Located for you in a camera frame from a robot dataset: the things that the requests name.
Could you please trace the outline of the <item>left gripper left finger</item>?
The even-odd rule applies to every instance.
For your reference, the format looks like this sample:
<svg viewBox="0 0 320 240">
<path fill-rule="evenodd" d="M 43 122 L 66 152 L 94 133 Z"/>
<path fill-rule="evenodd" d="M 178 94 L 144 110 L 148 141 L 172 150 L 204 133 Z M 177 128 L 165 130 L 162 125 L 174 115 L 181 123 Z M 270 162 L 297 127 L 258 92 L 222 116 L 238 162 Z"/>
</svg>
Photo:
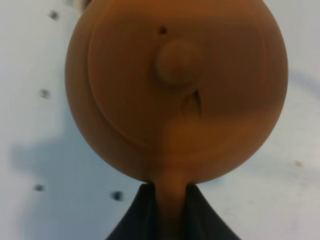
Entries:
<svg viewBox="0 0 320 240">
<path fill-rule="evenodd" d="M 157 222 L 155 187 L 153 184 L 142 184 L 131 206 L 107 240 L 156 240 Z"/>
</svg>

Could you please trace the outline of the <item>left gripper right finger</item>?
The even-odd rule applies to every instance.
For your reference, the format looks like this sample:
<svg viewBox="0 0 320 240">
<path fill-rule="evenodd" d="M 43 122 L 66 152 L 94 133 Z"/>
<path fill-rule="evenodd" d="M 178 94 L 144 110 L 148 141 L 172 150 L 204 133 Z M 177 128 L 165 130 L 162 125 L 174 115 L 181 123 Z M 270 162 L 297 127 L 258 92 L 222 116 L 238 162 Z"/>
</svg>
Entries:
<svg viewBox="0 0 320 240">
<path fill-rule="evenodd" d="M 182 217 L 183 240 L 240 240 L 213 210 L 196 185 L 186 187 Z"/>
</svg>

